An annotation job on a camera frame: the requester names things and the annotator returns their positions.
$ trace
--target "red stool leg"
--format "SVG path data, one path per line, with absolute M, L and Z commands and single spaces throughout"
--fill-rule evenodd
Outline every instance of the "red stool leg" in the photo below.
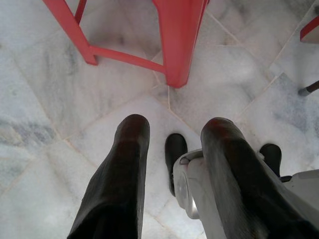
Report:
M 207 0 L 153 0 L 159 14 L 166 82 L 187 83 L 195 42 Z
M 95 56 L 90 50 L 90 45 L 65 0 L 43 0 L 43 2 L 78 48 L 84 60 L 88 64 L 97 65 Z

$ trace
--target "black shoe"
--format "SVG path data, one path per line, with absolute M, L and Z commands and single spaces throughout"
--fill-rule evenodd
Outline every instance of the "black shoe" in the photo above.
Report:
M 280 177 L 281 150 L 279 146 L 267 143 L 261 147 L 259 152 L 265 157 L 264 161 L 274 173 Z
M 173 167 L 176 160 L 187 153 L 187 143 L 185 138 L 179 133 L 173 133 L 167 137 L 165 143 L 165 162 L 168 169 L 169 189 L 175 197 Z

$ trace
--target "stool leg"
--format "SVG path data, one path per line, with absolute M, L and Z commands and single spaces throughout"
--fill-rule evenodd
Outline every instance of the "stool leg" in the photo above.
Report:
M 86 63 L 97 65 L 95 56 L 90 50 L 90 45 L 65 0 L 43 0 L 43 2 L 78 48 Z
M 179 88 L 187 83 L 191 59 L 207 0 L 153 0 L 159 30 L 166 82 Z

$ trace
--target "marble floor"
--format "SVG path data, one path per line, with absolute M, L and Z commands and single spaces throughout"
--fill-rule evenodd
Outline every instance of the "marble floor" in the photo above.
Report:
M 74 12 L 78 0 L 67 0 Z M 319 45 L 299 41 L 319 0 L 210 0 L 188 84 L 110 59 L 87 65 L 40 0 L 0 8 L 0 239 L 66 238 L 89 179 L 129 114 L 150 122 L 142 238 L 204 239 L 168 190 L 164 142 L 226 117 L 257 151 L 283 151 L 282 175 L 319 168 Z M 90 42 L 162 62 L 151 0 L 88 1 Z

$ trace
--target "black boot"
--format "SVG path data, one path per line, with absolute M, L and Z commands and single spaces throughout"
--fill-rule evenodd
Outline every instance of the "black boot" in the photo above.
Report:
M 175 197 L 173 167 L 176 160 L 187 153 L 187 143 L 185 138 L 179 133 L 173 133 L 167 137 L 165 143 L 165 162 L 168 169 L 169 189 Z
M 259 152 L 265 157 L 264 161 L 274 173 L 280 178 L 281 150 L 279 146 L 267 143 L 261 147 Z

